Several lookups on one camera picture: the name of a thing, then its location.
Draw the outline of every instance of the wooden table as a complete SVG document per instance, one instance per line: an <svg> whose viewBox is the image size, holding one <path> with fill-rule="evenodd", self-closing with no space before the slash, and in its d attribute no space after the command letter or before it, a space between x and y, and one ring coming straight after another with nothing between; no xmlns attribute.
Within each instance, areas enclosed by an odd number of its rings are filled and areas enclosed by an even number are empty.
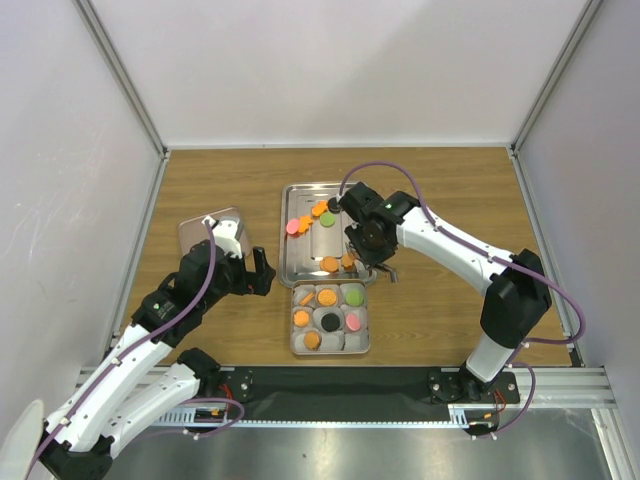
<svg viewBox="0 0 640 480"><path fill-rule="evenodd" d="M418 179L430 207L448 222L489 244L519 252L536 249L514 172L503 148L376 148L205 150L173 152L138 275L129 314L177 269L178 224L235 205L253 245L266 248L277 268L282 189L289 183L338 181L364 161L391 160ZM395 170L358 172L383 197L411 185ZM362 356L296 358L289 348L291 291L277 280L267 297L228 296L202 326L167 357L199 347L223 364L458 365L481 334L482 298L431 259L400 248L389 261L400 282L381 277L369 288L371 350ZM534 333L561 338L554 311ZM567 365L565 347L534 345L520 358L536 365Z"/></svg>

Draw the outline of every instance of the white panel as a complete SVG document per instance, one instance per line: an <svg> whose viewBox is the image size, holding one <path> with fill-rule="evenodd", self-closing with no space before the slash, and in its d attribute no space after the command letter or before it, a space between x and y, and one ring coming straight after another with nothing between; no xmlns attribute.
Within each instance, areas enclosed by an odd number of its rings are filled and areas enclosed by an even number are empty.
<svg viewBox="0 0 640 480"><path fill-rule="evenodd" d="M103 353L158 157L73 2L2 2L0 30L1 443Z"/></svg>
<svg viewBox="0 0 640 480"><path fill-rule="evenodd" d="M607 2L525 143L563 283L640 454L640 3Z"/></svg>
<svg viewBox="0 0 640 480"><path fill-rule="evenodd" d="M513 140L585 0L94 0L172 147Z"/></svg>

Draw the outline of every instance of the pink macaron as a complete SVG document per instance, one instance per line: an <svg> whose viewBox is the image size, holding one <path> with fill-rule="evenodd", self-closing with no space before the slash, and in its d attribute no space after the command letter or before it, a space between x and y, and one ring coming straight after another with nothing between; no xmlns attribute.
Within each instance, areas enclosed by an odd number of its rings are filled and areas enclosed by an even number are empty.
<svg viewBox="0 0 640 480"><path fill-rule="evenodd" d="M345 318L345 323L347 325L347 328L352 332L357 332L358 330L360 330L360 319L355 313L350 313L349 315L347 315L347 318Z"/></svg>
<svg viewBox="0 0 640 480"><path fill-rule="evenodd" d="M299 228L300 220L298 220L297 218L292 218L291 220L289 220L289 223L287 223L287 227L285 228L285 230L289 235L295 235L298 233Z"/></svg>

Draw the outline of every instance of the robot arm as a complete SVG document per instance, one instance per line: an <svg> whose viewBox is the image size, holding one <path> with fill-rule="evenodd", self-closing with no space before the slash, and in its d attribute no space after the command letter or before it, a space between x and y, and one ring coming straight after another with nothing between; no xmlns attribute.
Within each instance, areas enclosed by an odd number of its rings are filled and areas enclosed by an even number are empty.
<svg viewBox="0 0 640 480"><path fill-rule="evenodd" d="M510 259L542 274L540 259L528 250L514 255L492 247L431 212L436 226L444 227L437 228L427 220L418 200L404 192L395 192L384 200L358 183L337 203L356 222L345 233L366 266L383 263L400 244L433 258L484 296L480 320L484 333L461 369L463 389L471 399L478 398L551 307L551 295L545 285L491 259ZM474 252L453 236L488 255Z"/></svg>
<svg viewBox="0 0 640 480"><path fill-rule="evenodd" d="M197 328L203 315L220 299L229 293L264 296L270 291L275 270L267 263L264 249L253 249L255 272L246 270L238 241L239 221L223 219L218 223L209 217L204 220L207 221L214 225L216 262L211 282L197 305L173 327L118 358L127 348L171 322L196 297L209 269L209 240L194 245L182 257L179 270L144 298L132 316L132 324L89 380L47 418L43 441L59 425L64 426L40 456L57 478L102 478L90 476L90 472L106 474L122 448L164 412L203 392L212 396L217 391L220 366L204 352L190 350L171 367L169 377L127 400L149 369ZM78 406L90 388L90 394ZM75 413L69 415L74 406Z"/></svg>

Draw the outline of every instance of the green disc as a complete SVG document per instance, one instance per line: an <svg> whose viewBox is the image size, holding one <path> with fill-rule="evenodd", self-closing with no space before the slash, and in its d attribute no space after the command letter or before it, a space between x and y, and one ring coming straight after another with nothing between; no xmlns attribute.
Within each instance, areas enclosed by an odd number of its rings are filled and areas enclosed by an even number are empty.
<svg viewBox="0 0 640 480"><path fill-rule="evenodd" d="M364 302L364 295L360 290L354 288L353 290L347 293L347 296L345 299L349 306L359 307L360 305L362 305L362 302Z"/></svg>
<svg viewBox="0 0 640 480"><path fill-rule="evenodd" d="M333 227L333 224L336 223L336 216L331 212L324 212L320 215L320 225L323 227Z"/></svg>

